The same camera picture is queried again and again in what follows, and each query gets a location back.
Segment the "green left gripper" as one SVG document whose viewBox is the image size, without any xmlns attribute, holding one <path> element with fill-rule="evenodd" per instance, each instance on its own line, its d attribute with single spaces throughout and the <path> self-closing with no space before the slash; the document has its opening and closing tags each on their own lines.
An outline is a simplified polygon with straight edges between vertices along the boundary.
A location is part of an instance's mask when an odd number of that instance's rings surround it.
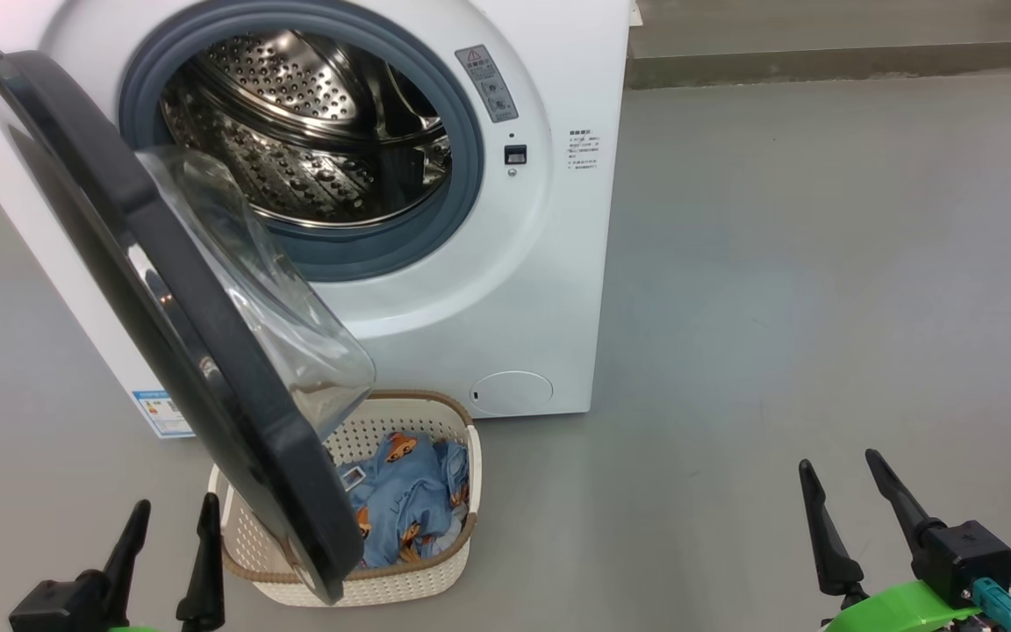
<svg viewBox="0 0 1011 632">
<path fill-rule="evenodd" d="M 109 589 L 106 607 L 127 607 L 137 555 L 144 547 L 151 520 L 151 501 L 137 500 L 123 533 L 104 566 Z M 220 503 L 216 493 L 206 493 L 197 522 L 199 549 L 194 557 L 191 578 L 176 608 L 181 632 L 216 632 L 226 621 L 224 576 L 222 576 L 222 534 Z M 109 632 L 164 632 L 153 627 L 112 627 Z"/>
</svg>

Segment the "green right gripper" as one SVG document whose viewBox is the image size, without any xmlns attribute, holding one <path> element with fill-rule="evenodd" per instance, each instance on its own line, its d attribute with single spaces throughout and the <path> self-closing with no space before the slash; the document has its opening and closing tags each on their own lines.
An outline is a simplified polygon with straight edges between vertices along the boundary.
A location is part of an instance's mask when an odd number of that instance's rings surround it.
<svg viewBox="0 0 1011 632">
<path fill-rule="evenodd" d="M 923 537 L 944 523 L 928 515 L 896 476 L 878 449 L 867 449 L 865 460 L 878 492 L 888 501 L 912 555 L 924 549 Z M 866 599 L 863 569 L 848 556 L 826 508 L 825 488 L 809 460 L 799 461 L 799 485 L 814 556 L 820 593 L 840 597 L 843 609 L 821 632 L 938 632 L 954 621 L 978 616 L 977 607 L 952 608 L 923 581 L 892 585 Z"/>
</svg>

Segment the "dark round washer door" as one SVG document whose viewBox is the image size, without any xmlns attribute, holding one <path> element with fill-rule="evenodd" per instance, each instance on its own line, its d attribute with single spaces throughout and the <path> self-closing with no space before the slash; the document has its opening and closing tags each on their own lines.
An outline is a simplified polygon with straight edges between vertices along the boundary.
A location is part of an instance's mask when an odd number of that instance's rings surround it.
<svg viewBox="0 0 1011 632">
<path fill-rule="evenodd" d="M 229 169 L 129 148 L 56 61 L 0 51 L 0 121 L 186 424 L 321 603 L 362 536 L 325 440 L 376 365 L 250 208 Z"/>
</svg>

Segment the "white front-load washing machine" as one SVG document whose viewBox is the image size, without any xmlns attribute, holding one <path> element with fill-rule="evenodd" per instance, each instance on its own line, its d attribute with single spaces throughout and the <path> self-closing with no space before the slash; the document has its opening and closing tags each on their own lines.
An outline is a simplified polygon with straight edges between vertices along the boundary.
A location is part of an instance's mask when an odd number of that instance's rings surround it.
<svg viewBox="0 0 1011 632">
<path fill-rule="evenodd" d="M 378 387 L 581 413 L 633 3 L 0 0 L 0 51 L 227 165 Z M 1 121 L 0 207 L 125 396 L 164 391 Z"/>
</svg>

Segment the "blue energy label sticker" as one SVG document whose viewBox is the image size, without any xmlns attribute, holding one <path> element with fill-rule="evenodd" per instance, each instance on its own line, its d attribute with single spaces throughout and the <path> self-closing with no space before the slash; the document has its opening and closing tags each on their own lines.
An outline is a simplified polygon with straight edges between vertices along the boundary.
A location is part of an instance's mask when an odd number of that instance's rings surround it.
<svg viewBox="0 0 1011 632">
<path fill-rule="evenodd" d="M 165 391 L 133 391 L 133 400 L 158 437 L 193 437 L 194 432 L 179 407 Z"/>
</svg>

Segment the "cream perforated laundry basket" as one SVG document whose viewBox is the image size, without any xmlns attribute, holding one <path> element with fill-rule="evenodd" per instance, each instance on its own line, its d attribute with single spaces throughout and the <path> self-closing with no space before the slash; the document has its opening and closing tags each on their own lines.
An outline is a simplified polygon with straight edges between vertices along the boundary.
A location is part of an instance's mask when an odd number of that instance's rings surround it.
<svg viewBox="0 0 1011 632">
<path fill-rule="evenodd" d="M 337 607 L 378 607 L 428 599 L 456 583 L 466 567 L 483 484 L 483 451 L 472 416 L 460 401 L 445 393 L 376 391 L 330 435 L 325 441 L 326 451 L 337 464 L 361 460 L 376 452 L 383 435 L 396 431 L 422 432 L 467 449 L 467 513 L 456 539 L 439 555 L 350 573 Z M 290 569 L 281 545 L 256 519 L 220 468 L 210 471 L 208 489 L 217 493 L 222 504 L 222 561 L 226 571 L 286 607 L 324 608 L 325 603 Z"/>
</svg>

